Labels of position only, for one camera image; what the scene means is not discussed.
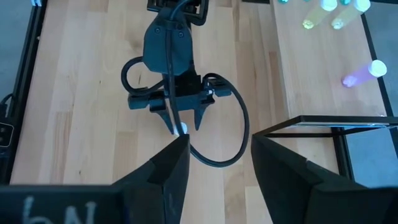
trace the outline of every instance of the black cable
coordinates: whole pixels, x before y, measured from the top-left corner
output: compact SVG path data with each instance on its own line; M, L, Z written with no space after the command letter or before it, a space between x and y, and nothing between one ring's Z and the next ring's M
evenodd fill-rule
M175 17L175 14L178 12L179 8L181 8L184 4L189 2L189 0L182 0L178 2L176 8L173 10L170 20L173 20ZM174 71L173 71L173 60L172 60L172 31L167 30L166 32L166 61L167 61L167 71L169 73L168 81L169 81L169 100L170 100L170 107L172 110L172 114L174 117L174 123L177 128L177 132L179 134L183 134L183 128L181 125L181 119L180 115L178 113L178 108L177 108L177 100L175 98L175 80L174 80ZM192 145L191 145L191 153L195 158L197 158L200 162L212 166L212 167L227 167L232 164L234 164L236 161L238 161L244 154L246 150L246 146L248 145L249 141L249 130L250 130L250 122L249 122L249 113L248 109L246 108L246 105L244 104L242 96L239 94L237 89L224 77L221 75L215 74L215 73L209 73L205 75L203 78L205 82L205 86L208 84L208 79L209 78L217 78L219 80L222 80L232 91L232 93L235 95L236 99L238 100L239 104L241 105L242 111L243 111L243 118L244 118L244 134L243 134L243 140L242 140L242 145L238 151L238 153L232 158L227 161L213 161L211 159L206 158L200 152L198 152Z
M170 20L173 21L175 18L175 15L177 15L178 11L181 10L182 7L186 5L186 3L190 2L191 0L180 0L177 5L174 7L171 15L170 15Z
M208 78L217 78L221 81L224 82L225 85L228 86L229 89L231 89L232 93L235 95L236 99L239 102L239 105L242 108L243 112L243 120L244 120L244 132L243 132L243 140L242 140L242 145L238 151L238 153L232 158L227 161L223 162L217 162L217 161L212 161L211 159L206 158L205 156L201 155L193 146L191 146L191 153L193 156L195 156L199 161L202 163L213 166L213 167L227 167L232 164L234 164L236 161L238 161L244 154L246 150L246 146L248 145L249 141L249 132L250 132L250 121L249 121L249 113L248 109L246 108L246 105L244 104L242 96L239 94L237 89L230 83L227 79L222 77L221 75L215 74L215 73L209 73L203 77L204 81L207 82Z
M151 94L153 91L158 90L160 87L164 85L163 80L156 83L154 86L148 88L148 89L135 89L133 88L130 84L129 81L127 80L127 73L129 69L134 66L135 64L142 62L142 57L136 57L128 61L122 68L121 72L121 81L123 84L123 87L131 94L134 96L146 96Z

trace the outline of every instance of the small white object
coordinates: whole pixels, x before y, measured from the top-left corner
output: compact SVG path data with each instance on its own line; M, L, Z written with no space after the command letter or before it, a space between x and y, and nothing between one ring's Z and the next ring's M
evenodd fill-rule
M182 126L182 130L184 131L184 134L188 133L188 126L187 124L185 124L184 122L181 122L181 126ZM175 136L180 136L180 134L177 131L177 127L176 125L174 126L174 135Z
M344 22L341 19L337 19L333 24L332 24L334 29L341 29L344 26Z
M387 73L387 66L380 60L374 60L369 65L369 73L374 77L381 77Z
M366 12L371 7L370 0L355 0L354 7L360 12Z
M321 0L321 8L331 12L337 8L337 0Z

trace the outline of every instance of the gray floor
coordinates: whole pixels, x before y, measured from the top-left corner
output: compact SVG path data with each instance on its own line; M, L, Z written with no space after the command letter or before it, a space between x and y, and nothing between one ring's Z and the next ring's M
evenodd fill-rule
M394 116L398 116L398 5L375 3L365 13L379 60L388 69L383 78ZM398 186L398 158L389 130L347 137L355 181L368 187Z
M0 100L14 90L32 3L1 1L0 7Z

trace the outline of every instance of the wooden surface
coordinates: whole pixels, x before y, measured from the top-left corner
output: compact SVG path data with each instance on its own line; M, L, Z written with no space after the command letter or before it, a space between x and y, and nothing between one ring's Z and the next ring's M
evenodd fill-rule
M272 1L287 116L386 115L377 80L345 88L341 78L372 61L361 18L334 30L339 5L317 27L306 30L303 18L318 1Z
M280 14L282 8L275 7L275 15ZM13 184L111 184L174 139L156 114L127 108L127 92L119 78L122 66L142 54L144 32L155 15L146 11L146 0L49 1ZM212 0L207 23L192 30L198 73L219 73L238 88L248 106L252 133L301 112L292 111L294 102L287 110L284 102L291 100L280 100L291 97L292 90L285 88L289 65L278 58L293 62L301 54L286 49L292 40L284 37L288 30L282 32L281 21L276 24L278 32L270 5ZM129 72L136 86L160 79L144 65ZM298 105L310 96L300 97ZM325 100L332 99L336 106L338 97L342 96L336 91ZM220 161L238 151L243 118L233 97L217 98L198 132L193 112L181 117L189 126L192 144L205 156ZM337 171L330 142L280 142ZM249 151L226 169L204 166L192 157L182 223L271 223Z

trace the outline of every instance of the black metal frame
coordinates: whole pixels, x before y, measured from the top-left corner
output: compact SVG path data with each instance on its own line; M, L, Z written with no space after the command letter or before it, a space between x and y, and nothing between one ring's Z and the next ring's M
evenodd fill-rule
M329 133L273 133L289 127L330 128ZM354 180L353 168L346 141L347 134L360 133L380 128L395 128L398 118L372 116L314 116L301 115L258 132L267 138L333 138L339 173Z
M0 158L0 184L8 184L11 179L12 167L21 134L22 122L29 94L30 81L39 46L42 23L45 15L47 1L42 1L42 7L33 6L30 21L26 32L24 48L22 50L21 62L16 77L13 99L9 108L7 120L14 127L11 144L6 148L6 157Z

